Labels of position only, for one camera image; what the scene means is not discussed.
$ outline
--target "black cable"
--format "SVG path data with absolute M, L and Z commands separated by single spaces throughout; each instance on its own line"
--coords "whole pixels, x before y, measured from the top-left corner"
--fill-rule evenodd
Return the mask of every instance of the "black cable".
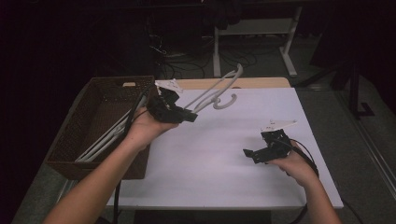
M 172 65 L 172 64 L 170 64 L 170 63 L 164 63 L 164 67 L 166 68 L 166 66 L 169 66 L 171 69 L 172 69 L 172 76 L 171 76 L 171 79 L 172 78 L 175 78 L 175 73 L 179 73 L 178 71 L 176 71 L 175 70 L 175 67 Z
M 358 219 L 359 223 L 363 224 L 363 220 L 361 220 L 361 217 L 358 215 L 358 213 L 355 211 L 355 209 L 353 209 L 352 206 L 350 206 L 350 204 L 347 203 L 343 198 L 341 198 L 341 202 L 343 202 L 350 209 L 350 211 L 352 211 L 353 215 L 355 215 L 355 217 Z
M 301 143 L 301 142 L 299 142 L 299 141 L 297 141 L 297 140 L 295 140 L 295 139 L 290 139 L 291 141 L 294 141 L 294 142 L 296 142 L 296 143 L 298 143 L 300 146 L 302 146 L 304 149 L 305 149 L 305 151 L 309 154 L 309 156 L 311 157 L 311 161 L 312 161 L 312 163 L 315 165 L 315 161 L 314 161 L 314 158 L 312 157 L 312 155 L 311 155 L 311 153 L 309 152 L 309 150 Z M 279 143 L 283 143 L 283 144 L 285 144 L 285 145 L 287 145 L 287 146 L 289 146 L 289 147 L 292 147 L 292 145 L 289 145 L 289 144 L 287 144 L 287 143 L 284 143 L 284 142 L 281 142 L 281 141 L 278 141 L 277 140 L 277 142 L 279 142 Z M 362 221 L 362 219 L 361 219 L 361 217 L 359 216 L 359 214 L 355 211 L 355 209 L 347 202 L 347 201 L 345 201 L 342 197 L 341 197 L 341 201 L 350 209 L 350 211 L 353 213 L 353 215 L 356 217 L 356 219 L 359 221 L 359 223 L 360 224 L 363 224 L 363 221 Z M 304 207 L 304 209 L 301 211 L 301 213 L 300 213 L 300 215 L 299 216 L 297 216 L 297 218 L 296 219 L 294 219 L 294 221 L 292 221 L 290 224 L 296 224 L 296 223 L 298 223 L 302 218 L 303 218 L 303 216 L 305 215 L 305 213 L 306 213 L 306 211 L 307 211 L 307 205 L 305 205 L 305 207 Z
M 206 49 L 203 51 L 197 51 L 197 50 L 189 50 L 187 52 L 183 52 L 183 53 L 179 53 L 179 54 L 174 54 L 174 55 L 168 55 L 165 56 L 164 58 L 166 58 L 167 60 L 176 60 L 177 58 L 180 57 L 190 57 L 192 56 L 192 58 L 188 59 L 186 62 L 192 62 L 196 59 L 197 54 L 206 54 L 206 53 L 210 53 L 213 52 L 213 49 L 208 49 L 209 47 L 212 47 L 214 45 L 214 39 L 212 38 L 212 40 L 210 40 L 208 43 L 205 43 L 203 46 L 201 46 L 201 49 Z
M 205 60 L 205 63 L 204 63 L 203 65 L 200 65 L 200 64 L 198 64 L 198 63 L 191 63 L 191 62 L 193 62 L 193 60 L 179 61 L 179 62 L 178 62 L 178 61 L 170 62 L 169 60 L 166 60 L 166 64 L 168 64 L 169 66 L 171 66 L 172 69 L 177 68 L 177 69 L 180 69 L 180 70 L 183 70 L 183 71 L 196 71 L 196 70 L 201 70 L 201 72 L 202 72 L 202 78 L 205 78 L 205 69 L 204 69 L 204 68 L 209 64 L 210 59 L 211 59 L 211 57 L 207 57 L 207 59 Z M 175 65 L 175 64 L 189 64 L 189 65 L 194 66 L 194 68 L 184 68 L 184 67 L 177 66 L 177 65 Z
M 128 118 L 125 122 L 125 127 L 123 129 L 123 133 L 122 133 L 122 139 L 124 139 L 126 137 L 126 135 L 128 134 L 128 131 L 131 129 L 132 123 L 135 121 L 135 119 L 137 119 L 140 115 L 142 115 L 143 113 L 145 113 L 146 111 L 138 114 L 135 118 L 134 118 L 134 113 L 137 109 L 137 106 L 139 105 L 140 101 L 143 99 L 143 96 L 146 94 L 147 91 L 149 91 L 150 88 L 152 88 L 155 84 L 151 83 L 149 85 L 147 85 L 145 87 L 145 89 L 143 89 L 139 96 L 137 97 L 136 101 L 134 102 L 133 107 L 131 108 L 131 110 L 129 111 L 128 114 Z M 113 203 L 113 224 L 117 224 L 118 223 L 118 217 L 119 217 L 119 197 L 120 197 L 120 186 L 121 186 L 121 181 L 119 182 L 119 184 L 116 186 L 115 192 L 114 192 L 114 203 Z
M 163 63 L 162 72 L 163 72 L 163 78 L 164 79 L 168 79 L 168 72 L 166 71 L 166 64 L 165 63 Z
M 242 48 L 245 48 L 246 46 L 245 46 L 244 44 L 241 44 L 239 48 L 238 48 L 238 47 L 234 47 L 234 46 L 227 46 L 226 49 L 229 51 L 229 53 L 231 54 L 232 57 L 234 57 L 234 58 L 236 58 L 236 59 L 238 59 L 238 58 L 239 58 L 239 59 L 244 59 L 245 61 L 247 61 L 246 63 L 238 62 L 237 60 L 232 59 L 231 57 L 225 55 L 224 53 L 220 53 L 219 55 L 221 56 L 221 59 L 222 59 L 225 63 L 227 63 L 228 65 L 230 65 L 230 66 L 235 66 L 235 64 L 232 64 L 232 63 L 241 63 L 241 64 L 244 65 L 244 67 L 246 68 L 246 67 L 249 67 L 249 66 L 251 66 L 251 65 L 254 65 L 254 64 L 256 64 L 256 63 L 258 62 L 258 60 L 257 60 L 257 55 L 264 55 L 264 54 L 272 53 L 272 52 L 276 51 L 279 47 L 281 47 L 281 46 L 283 46 L 283 45 L 284 45 L 284 44 L 282 44 L 282 45 L 276 45 L 273 49 L 271 49 L 271 50 L 269 50 L 269 51 L 266 51 L 266 52 L 264 52 L 264 53 L 256 53 L 256 52 L 255 52 L 257 49 L 260 48 L 260 46 L 262 46 L 262 43 L 259 43 L 259 44 L 255 45 L 255 46 L 254 46 L 251 50 L 249 50 L 249 51 L 243 51 L 243 50 L 239 49 L 239 48 L 241 48 L 241 47 L 242 47 Z M 242 54 L 236 53 L 236 52 L 235 52 L 235 53 L 232 53 L 231 50 L 242 52 Z M 248 59 L 248 56 L 253 57 L 253 62 L 251 62 L 251 61 Z

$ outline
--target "person's right hand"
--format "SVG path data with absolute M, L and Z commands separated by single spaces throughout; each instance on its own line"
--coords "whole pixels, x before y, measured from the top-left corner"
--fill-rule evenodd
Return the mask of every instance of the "person's right hand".
M 137 109 L 135 120 L 123 142 L 134 142 L 139 149 L 146 148 L 152 140 L 169 129 L 176 128 L 176 123 L 161 123 L 150 115 L 145 107 Z
M 294 147 L 299 148 L 296 142 L 290 142 Z M 282 171 L 293 177 L 302 187 L 306 187 L 311 181 L 318 179 L 309 164 L 293 150 L 286 158 L 268 161 L 268 163 L 279 166 Z

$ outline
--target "wicker basket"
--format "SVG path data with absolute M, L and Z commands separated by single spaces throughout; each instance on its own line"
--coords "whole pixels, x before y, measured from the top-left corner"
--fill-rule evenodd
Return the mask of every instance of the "wicker basket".
M 92 143 L 130 110 L 141 91 L 154 77 L 95 77 L 79 94 L 58 132 L 46 164 L 67 179 L 80 180 L 89 174 L 120 143 L 114 142 L 94 161 L 75 162 Z M 156 94 L 153 87 L 148 98 Z M 142 179 L 146 173 L 149 146 L 141 151 L 123 179 Z

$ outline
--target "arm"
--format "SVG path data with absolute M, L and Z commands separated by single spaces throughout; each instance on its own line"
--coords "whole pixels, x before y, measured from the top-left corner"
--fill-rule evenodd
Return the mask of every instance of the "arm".
M 176 126 L 160 123 L 149 113 L 139 116 L 120 145 L 55 205 L 44 223 L 94 223 L 139 151 Z
M 304 188 L 312 223 L 341 223 L 317 175 L 300 155 L 291 151 L 287 158 L 269 161 L 269 163 L 279 166 Z

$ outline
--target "white table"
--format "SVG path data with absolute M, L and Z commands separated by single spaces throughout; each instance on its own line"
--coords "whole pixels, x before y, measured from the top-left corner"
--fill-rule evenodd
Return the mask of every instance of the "white table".
M 186 105 L 200 90 L 180 94 Z M 238 95 L 223 110 L 207 107 L 194 123 L 183 122 L 152 144 L 146 177 L 123 180 L 119 205 L 129 209 L 275 210 L 305 205 L 304 190 L 274 165 L 254 164 L 243 148 L 266 147 L 261 127 L 270 119 L 297 120 L 285 129 L 302 142 L 318 166 L 332 205 L 343 207 L 293 88 L 228 90 Z

